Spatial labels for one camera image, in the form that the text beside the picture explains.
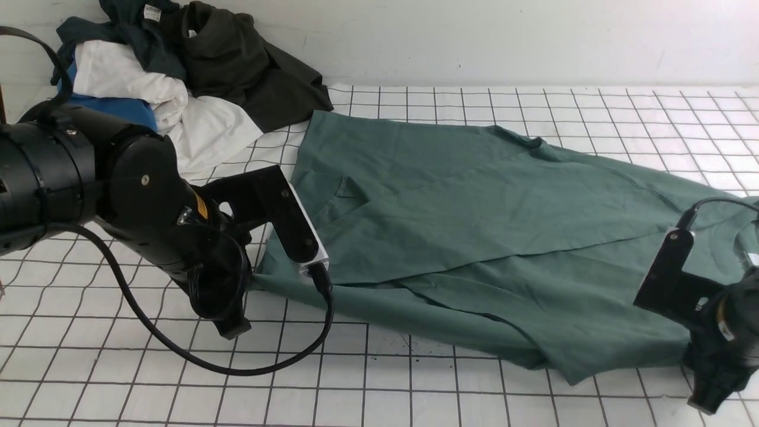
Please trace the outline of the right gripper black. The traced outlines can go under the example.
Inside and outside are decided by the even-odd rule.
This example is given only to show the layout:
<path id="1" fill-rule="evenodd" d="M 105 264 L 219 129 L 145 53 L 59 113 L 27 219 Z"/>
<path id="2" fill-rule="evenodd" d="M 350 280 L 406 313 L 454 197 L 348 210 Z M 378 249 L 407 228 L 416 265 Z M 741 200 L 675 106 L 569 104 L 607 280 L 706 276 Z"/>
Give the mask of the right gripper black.
<path id="1" fill-rule="evenodd" d="M 694 376 L 688 405 L 705 415 L 714 415 L 728 397 L 743 391 L 757 371 L 718 352 L 708 354 L 695 343 L 688 344 L 681 364 Z"/>

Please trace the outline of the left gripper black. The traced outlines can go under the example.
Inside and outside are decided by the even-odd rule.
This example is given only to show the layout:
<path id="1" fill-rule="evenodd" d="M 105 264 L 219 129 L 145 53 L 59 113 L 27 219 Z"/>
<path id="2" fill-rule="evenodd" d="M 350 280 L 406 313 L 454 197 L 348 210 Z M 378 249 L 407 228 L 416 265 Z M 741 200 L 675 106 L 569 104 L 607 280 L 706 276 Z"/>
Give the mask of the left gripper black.
<path id="1" fill-rule="evenodd" d="M 242 302 L 248 262 L 217 203 L 197 190 L 142 190 L 133 207 L 138 253 L 184 290 L 193 311 L 213 321 L 220 337 L 249 332 Z"/>

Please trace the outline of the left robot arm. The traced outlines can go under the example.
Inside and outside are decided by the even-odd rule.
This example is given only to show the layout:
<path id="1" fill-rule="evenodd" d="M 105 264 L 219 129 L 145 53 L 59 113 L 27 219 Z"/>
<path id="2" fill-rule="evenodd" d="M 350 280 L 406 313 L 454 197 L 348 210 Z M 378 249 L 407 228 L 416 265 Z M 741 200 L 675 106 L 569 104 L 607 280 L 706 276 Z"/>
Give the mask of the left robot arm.
<path id="1" fill-rule="evenodd" d="M 248 332 L 250 239 L 219 192 L 184 180 L 173 143 L 152 129 L 74 104 L 38 121 L 40 109 L 2 127 L 2 254 L 57 235 L 54 224 L 95 222 L 167 274 L 222 337 Z"/>

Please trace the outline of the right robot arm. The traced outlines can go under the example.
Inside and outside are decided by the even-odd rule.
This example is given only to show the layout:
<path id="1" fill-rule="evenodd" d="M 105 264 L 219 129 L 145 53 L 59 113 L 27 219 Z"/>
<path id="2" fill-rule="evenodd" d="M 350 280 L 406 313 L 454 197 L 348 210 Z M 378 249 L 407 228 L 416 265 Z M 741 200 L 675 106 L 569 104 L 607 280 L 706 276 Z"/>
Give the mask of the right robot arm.
<path id="1" fill-rule="evenodd" d="M 704 328 L 691 332 L 683 361 L 694 375 L 688 404 L 705 415 L 714 415 L 757 373 L 757 300 L 757 267 L 751 267 L 709 301 L 700 316 Z"/>

